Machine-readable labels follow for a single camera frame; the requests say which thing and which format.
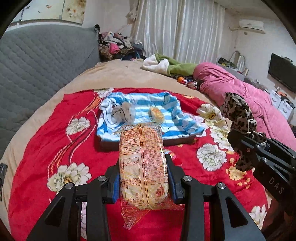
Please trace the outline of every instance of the quilted gray headboard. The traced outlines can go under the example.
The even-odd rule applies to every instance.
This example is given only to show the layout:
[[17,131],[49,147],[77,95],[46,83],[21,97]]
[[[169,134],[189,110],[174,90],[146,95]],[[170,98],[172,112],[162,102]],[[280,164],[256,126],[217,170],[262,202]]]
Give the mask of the quilted gray headboard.
[[92,28],[35,25],[7,31],[0,40],[0,158],[41,105],[98,62]]

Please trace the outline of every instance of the pink clothing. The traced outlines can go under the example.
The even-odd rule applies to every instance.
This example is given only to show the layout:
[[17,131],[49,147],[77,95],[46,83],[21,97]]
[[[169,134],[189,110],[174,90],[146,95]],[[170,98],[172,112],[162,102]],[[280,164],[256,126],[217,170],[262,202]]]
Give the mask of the pink clothing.
[[257,121],[256,130],[265,132],[267,138],[274,138],[296,150],[296,138],[285,117],[272,106],[267,92],[238,80],[213,63],[205,62],[196,66],[193,77],[204,81],[200,85],[200,92],[207,94],[218,106],[224,103],[226,92],[244,97]]
[[116,54],[119,51],[120,51],[120,48],[118,47],[117,44],[110,43],[110,53],[111,54]]

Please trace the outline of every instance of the metal bolt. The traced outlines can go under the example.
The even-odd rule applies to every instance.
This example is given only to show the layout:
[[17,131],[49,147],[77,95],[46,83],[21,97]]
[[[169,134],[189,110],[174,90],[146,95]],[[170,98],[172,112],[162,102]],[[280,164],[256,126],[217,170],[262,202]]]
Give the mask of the metal bolt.
[[100,182],[104,182],[104,181],[107,180],[107,177],[106,177],[106,176],[99,176],[99,177],[98,177],[98,180],[99,180]]
[[74,184],[73,183],[67,183],[65,185],[66,189],[71,189],[72,187],[74,187]]
[[224,189],[224,188],[226,188],[226,186],[225,186],[224,183],[218,183],[217,186],[218,186],[218,188],[220,188],[220,189]]
[[183,180],[186,181],[186,182],[190,182],[190,181],[192,181],[192,177],[185,176],[185,177],[183,177]]

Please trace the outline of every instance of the leopard print scrunchie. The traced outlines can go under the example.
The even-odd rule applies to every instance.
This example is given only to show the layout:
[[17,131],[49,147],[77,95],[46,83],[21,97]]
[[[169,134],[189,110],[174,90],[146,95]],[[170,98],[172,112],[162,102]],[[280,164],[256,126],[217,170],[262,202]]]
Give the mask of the leopard print scrunchie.
[[[236,93],[225,93],[225,101],[220,107],[220,111],[223,117],[232,121],[231,130],[235,129],[258,143],[266,141],[265,133],[256,132],[257,122],[242,96]],[[244,156],[237,148],[234,148],[234,150],[240,155],[236,169],[242,172],[251,170],[254,166],[248,160],[248,157]]]

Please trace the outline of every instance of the blue striped towel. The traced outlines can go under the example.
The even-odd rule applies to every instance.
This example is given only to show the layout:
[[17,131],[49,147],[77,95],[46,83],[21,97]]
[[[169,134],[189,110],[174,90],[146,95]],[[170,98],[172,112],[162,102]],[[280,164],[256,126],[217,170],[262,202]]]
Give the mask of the blue striped towel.
[[201,135],[204,131],[201,125],[196,123],[188,114],[183,113],[180,102],[168,92],[157,94],[112,92],[102,101],[99,107],[102,113],[96,134],[103,141],[119,141],[119,136],[113,135],[112,132],[118,130],[124,122],[117,122],[114,118],[111,118],[111,114],[112,106],[121,105],[124,101],[135,106],[136,119],[134,123],[149,119],[149,107],[157,107],[165,116],[165,121],[161,124],[163,139]]

